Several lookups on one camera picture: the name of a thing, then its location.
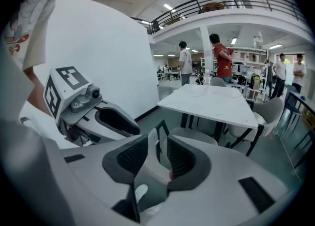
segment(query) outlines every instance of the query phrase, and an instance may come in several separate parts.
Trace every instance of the floor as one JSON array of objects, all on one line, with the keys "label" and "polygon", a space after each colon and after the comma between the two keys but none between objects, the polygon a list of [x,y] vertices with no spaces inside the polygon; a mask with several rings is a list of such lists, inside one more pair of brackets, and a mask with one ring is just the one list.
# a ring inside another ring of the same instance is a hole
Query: floor
[{"label": "floor", "polygon": [[[195,77],[190,78],[190,83],[195,84]],[[159,81],[158,92],[160,99],[165,98],[171,94],[174,90],[181,87],[180,80],[161,80]],[[284,113],[278,126],[267,137],[259,139],[257,145],[249,156],[250,159],[260,164],[269,172],[280,178],[286,186],[292,190],[301,185],[304,178],[304,165],[300,165],[297,169],[294,169],[295,165],[300,157],[303,155],[302,151],[297,149],[293,150],[294,146],[305,136],[307,133],[307,127],[301,118],[297,124],[297,127],[292,133],[292,129],[288,130],[284,135],[285,122],[288,118],[287,112]],[[153,127],[155,127],[161,120],[165,120],[168,129],[172,130],[179,127],[181,122],[181,113],[171,110],[159,108],[141,121],[138,122],[141,133],[148,134]],[[196,126],[197,118],[194,118],[192,128],[199,130],[207,135],[214,133],[215,122],[205,119],[200,119],[198,127]],[[161,141],[164,140],[166,134],[161,129]],[[224,146],[227,142],[234,142],[235,138],[229,133],[221,135],[219,146]],[[250,147],[249,142],[242,142],[234,149],[245,154]]]}]

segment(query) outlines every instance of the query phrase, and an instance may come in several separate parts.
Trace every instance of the fluorescent light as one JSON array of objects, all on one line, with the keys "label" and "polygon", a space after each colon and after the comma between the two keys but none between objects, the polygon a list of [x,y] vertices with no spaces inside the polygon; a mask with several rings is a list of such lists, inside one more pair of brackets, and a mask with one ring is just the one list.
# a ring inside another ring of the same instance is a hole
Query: fluorescent light
[{"label": "fluorescent light", "polygon": [[164,7],[166,7],[169,10],[172,10],[172,12],[175,12],[175,10],[172,7],[170,7],[168,4],[165,4]]},{"label": "fluorescent light", "polygon": [[237,41],[237,38],[232,38],[231,44],[234,45],[236,41]]},{"label": "fluorescent light", "polygon": [[269,49],[275,49],[275,48],[278,48],[278,47],[282,47],[282,45],[275,45],[275,46],[269,47]]}]

